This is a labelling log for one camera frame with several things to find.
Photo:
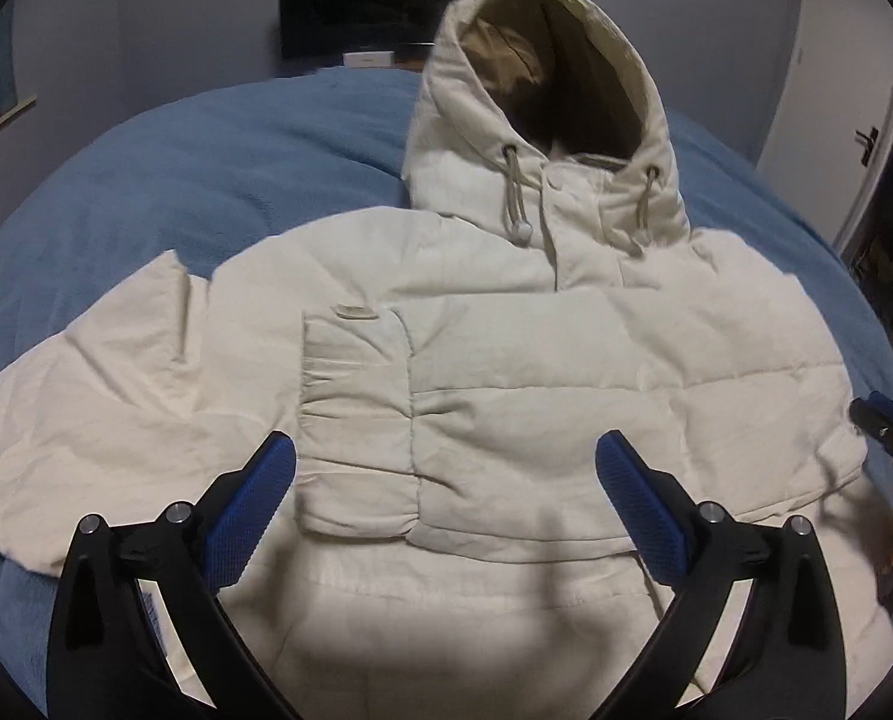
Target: white door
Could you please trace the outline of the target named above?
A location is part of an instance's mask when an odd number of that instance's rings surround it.
[[[803,0],[757,170],[842,251],[892,142],[893,9],[886,0]]]

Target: gray wall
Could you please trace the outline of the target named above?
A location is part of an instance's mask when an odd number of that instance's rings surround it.
[[[35,108],[0,131],[0,224],[53,170],[128,116],[116,0],[16,0],[13,66]]]
[[[594,0],[628,34],[664,101],[751,159],[773,118],[800,0]],[[277,0],[120,0],[136,110],[265,79]]]

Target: puffer jacket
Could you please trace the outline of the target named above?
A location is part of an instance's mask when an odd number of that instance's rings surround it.
[[[413,210],[305,225],[210,284],[162,255],[0,374],[0,550],[58,573],[83,514],[196,500],[279,429],[295,489],[221,599],[301,712],[581,718],[669,603],[595,478],[621,429],[695,500],[815,521],[856,704],[893,632],[846,370],[795,277],[690,229],[616,25],[455,2],[403,177]]]

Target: tv screen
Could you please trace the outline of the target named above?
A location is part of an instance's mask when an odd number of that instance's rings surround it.
[[[425,55],[452,0],[280,0],[284,59],[360,50]]]

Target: bed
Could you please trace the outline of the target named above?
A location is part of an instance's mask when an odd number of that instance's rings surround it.
[[[407,206],[398,176],[418,84],[406,71],[320,71],[181,100],[104,134],[0,229],[0,370],[162,251],[208,277],[314,218]],[[693,225],[731,229],[796,274],[856,393],[893,399],[885,332],[837,255],[741,156],[684,116],[669,121]],[[866,467],[893,500],[880,447]],[[44,712],[55,593],[55,580],[0,557],[0,659]]]

